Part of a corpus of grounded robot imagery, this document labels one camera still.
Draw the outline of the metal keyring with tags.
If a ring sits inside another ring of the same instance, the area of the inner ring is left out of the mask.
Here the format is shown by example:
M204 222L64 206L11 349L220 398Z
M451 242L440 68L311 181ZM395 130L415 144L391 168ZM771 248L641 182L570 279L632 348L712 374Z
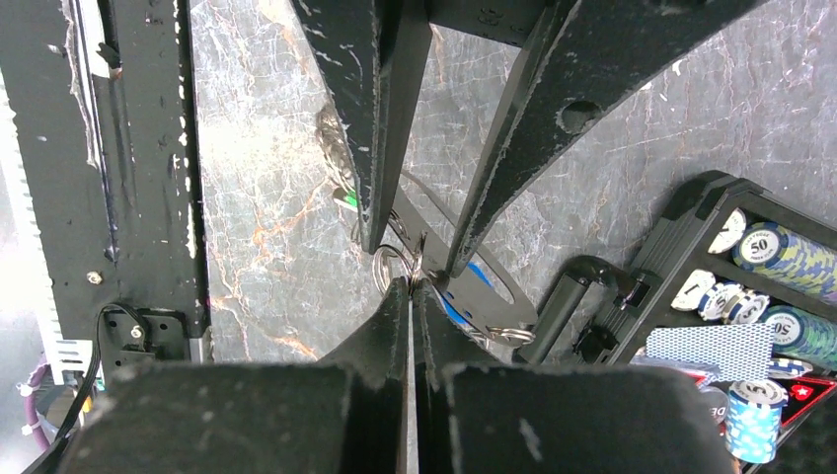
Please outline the metal keyring with tags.
M333 200L348 210L358 211L348 146L335 106L323 105L315 115L315 124L316 140L337 186ZM403 170L401 175L421 190L445 220L454 223L458 216L441 197L410 172ZM438 262L446 256L447 246L401 188L396 192L387 224L401 248L383 243L373 252L372 280L379 292L386 292L393 277L405 277L412 286L426 279L449 318L484 347L496 343L517 349L534 342L529 328L537 318L536 310L490 251L481 248L478 261L469 263L468 270L456 277L447 276Z

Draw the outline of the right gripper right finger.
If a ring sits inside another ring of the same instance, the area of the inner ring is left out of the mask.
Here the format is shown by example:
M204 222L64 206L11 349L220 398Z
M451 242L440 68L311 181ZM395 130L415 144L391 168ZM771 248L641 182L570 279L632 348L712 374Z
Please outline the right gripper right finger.
M694 381L669 368L505 364L413 292L422 473L729 473Z

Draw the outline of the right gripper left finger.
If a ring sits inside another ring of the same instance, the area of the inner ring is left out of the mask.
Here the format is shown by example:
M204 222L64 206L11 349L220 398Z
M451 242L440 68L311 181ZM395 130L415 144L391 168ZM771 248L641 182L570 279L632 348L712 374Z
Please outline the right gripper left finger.
M322 359L120 370L63 473L402 473L409 288Z

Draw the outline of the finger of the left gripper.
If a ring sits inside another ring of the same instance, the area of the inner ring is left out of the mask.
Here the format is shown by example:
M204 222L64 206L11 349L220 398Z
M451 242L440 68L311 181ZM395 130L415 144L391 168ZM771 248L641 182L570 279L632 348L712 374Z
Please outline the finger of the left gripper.
M460 275L501 213L585 133L758 1L556 1L513 63L445 264Z
M362 249L380 245L415 116L431 29L422 1L296 1L342 127Z

